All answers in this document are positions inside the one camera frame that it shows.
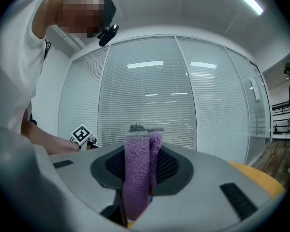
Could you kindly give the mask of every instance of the yellow object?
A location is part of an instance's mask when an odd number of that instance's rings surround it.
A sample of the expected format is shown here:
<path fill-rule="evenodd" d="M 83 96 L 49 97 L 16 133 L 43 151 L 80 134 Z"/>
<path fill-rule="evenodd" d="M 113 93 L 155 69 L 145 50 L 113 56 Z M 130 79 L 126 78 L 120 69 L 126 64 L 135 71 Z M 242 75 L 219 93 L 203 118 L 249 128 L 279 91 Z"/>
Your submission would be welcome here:
<path fill-rule="evenodd" d="M 252 179 L 254 182 L 256 182 L 272 198 L 286 191 L 277 180 L 258 169 L 232 161 L 229 161 L 228 163 L 235 167 L 237 170 L 241 171 L 244 175 Z"/>

